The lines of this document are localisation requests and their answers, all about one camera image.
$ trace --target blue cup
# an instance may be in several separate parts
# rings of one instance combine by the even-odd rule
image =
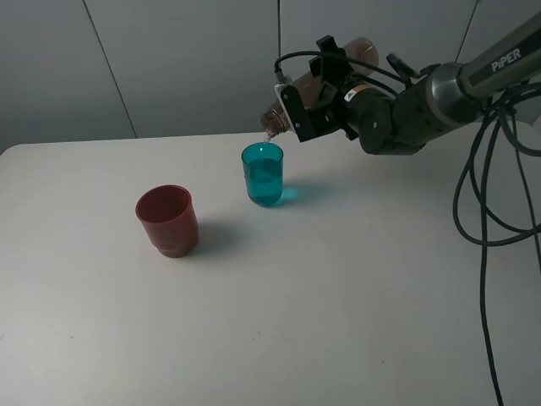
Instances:
[[[249,198],[264,207],[275,205],[283,191],[284,152],[276,144],[258,142],[242,154]]]

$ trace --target blue liquid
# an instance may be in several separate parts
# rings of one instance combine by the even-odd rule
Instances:
[[[260,206],[273,206],[281,197],[281,162],[274,159],[256,159],[245,173],[249,198]]]

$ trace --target robotic arm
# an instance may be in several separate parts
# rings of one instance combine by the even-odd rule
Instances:
[[[541,13],[466,64],[431,65],[418,74],[389,55],[387,61],[406,85],[395,98],[367,84],[331,36],[317,45],[324,54],[342,59],[318,56],[310,61],[312,75],[321,78],[318,102],[310,108],[279,68],[287,56],[276,65],[275,91],[299,140],[343,129],[350,140],[359,138],[369,154],[412,155],[427,142],[473,122],[494,94],[541,72]]]

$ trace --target cup rim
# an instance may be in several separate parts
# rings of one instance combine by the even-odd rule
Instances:
[[[150,193],[153,193],[153,192],[156,192],[157,190],[159,189],[170,189],[170,188],[173,188],[173,189],[179,189],[181,190],[182,192],[184,192],[184,194],[186,194],[186,196],[188,196],[188,204],[186,205],[186,207],[184,208],[183,211],[180,212],[180,214],[178,214],[178,216],[172,218],[172,219],[169,219],[169,220],[166,220],[165,222],[149,222],[148,220],[145,220],[140,214],[139,214],[139,208],[140,208],[140,205],[141,205],[141,201],[143,201],[143,199],[149,195]],[[192,205],[192,195],[188,192],[188,190],[186,188],[183,188],[182,186],[178,186],[177,184],[163,184],[162,186],[156,186],[155,188],[149,190],[148,192],[146,192],[144,195],[142,195],[139,200],[137,200],[137,204],[135,205],[135,216],[137,216],[137,218],[145,223],[145,224],[168,224],[170,222],[174,222],[176,220],[178,220],[180,217],[184,216],[188,211],[189,211],[189,208],[191,207]]]
[[[243,149],[242,154],[240,154],[240,158],[243,160],[243,163],[245,165],[249,165],[250,162],[246,162],[246,160],[244,159],[244,152],[246,152],[249,148],[252,148],[253,146],[256,146],[256,145],[264,145],[267,148],[268,147],[277,148],[278,151],[280,152],[280,159],[276,160],[276,162],[281,162],[284,159],[284,150],[282,148],[280,148],[280,146],[278,146],[276,144],[273,144],[273,143],[270,143],[270,142],[256,142],[254,144],[248,145],[246,148]]]

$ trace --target red cup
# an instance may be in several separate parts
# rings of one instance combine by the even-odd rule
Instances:
[[[135,207],[152,244],[170,258],[185,256],[199,240],[192,196],[168,184],[146,192]]]

